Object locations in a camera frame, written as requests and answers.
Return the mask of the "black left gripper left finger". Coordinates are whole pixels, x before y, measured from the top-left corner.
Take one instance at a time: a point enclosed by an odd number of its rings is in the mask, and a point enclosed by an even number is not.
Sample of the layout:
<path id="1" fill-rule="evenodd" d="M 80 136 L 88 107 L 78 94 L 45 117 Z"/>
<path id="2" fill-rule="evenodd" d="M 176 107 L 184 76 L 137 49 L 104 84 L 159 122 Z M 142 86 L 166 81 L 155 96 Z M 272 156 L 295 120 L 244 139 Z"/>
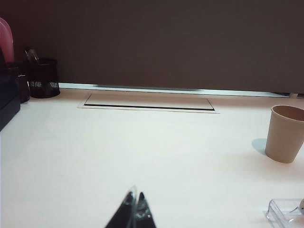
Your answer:
<path id="1" fill-rule="evenodd" d="M 105 228 L 133 228 L 137 196 L 137 187 L 132 186 Z"/>

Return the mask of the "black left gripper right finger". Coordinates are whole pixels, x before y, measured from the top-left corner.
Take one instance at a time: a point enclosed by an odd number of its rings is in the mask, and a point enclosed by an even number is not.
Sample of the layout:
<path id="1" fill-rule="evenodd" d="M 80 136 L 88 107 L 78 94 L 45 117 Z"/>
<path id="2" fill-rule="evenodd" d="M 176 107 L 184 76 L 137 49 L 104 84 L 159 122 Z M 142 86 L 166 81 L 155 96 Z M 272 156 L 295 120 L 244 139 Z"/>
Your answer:
<path id="1" fill-rule="evenodd" d="M 156 228 L 147 199 L 140 192 L 133 214 L 133 228 Z"/>

